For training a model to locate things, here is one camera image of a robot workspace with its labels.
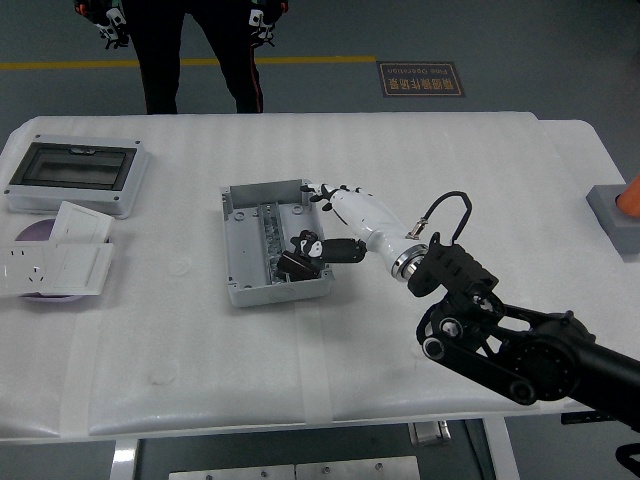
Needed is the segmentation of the person's left hand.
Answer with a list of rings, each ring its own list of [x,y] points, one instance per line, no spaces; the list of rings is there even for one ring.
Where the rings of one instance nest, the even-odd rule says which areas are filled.
[[[254,48],[268,44],[273,46],[277,21],[289,9],[285,0],[256,0],[250,2],[249,34]]]

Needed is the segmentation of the person's right hand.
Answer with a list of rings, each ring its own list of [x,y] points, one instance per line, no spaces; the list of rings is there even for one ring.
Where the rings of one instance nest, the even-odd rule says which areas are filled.
[[[99,30],[106,40],[106,50],[129,45],[128,26],[119,1],[75,0],[74,9]]]

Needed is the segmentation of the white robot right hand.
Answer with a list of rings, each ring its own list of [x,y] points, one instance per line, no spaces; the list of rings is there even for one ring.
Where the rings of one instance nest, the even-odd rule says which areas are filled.
[[[307,184],[301,190],[312,194],[312,202],[324,200],[322,209],[334,212],[355,237],[320,240],[317,233],[303,230],[291,238],[297,254],[325,263],[358,263],[366,253],[374,252],[394,277],[426,255],[427,247],[407,237],[409,229],[396,215],[361,189]]]

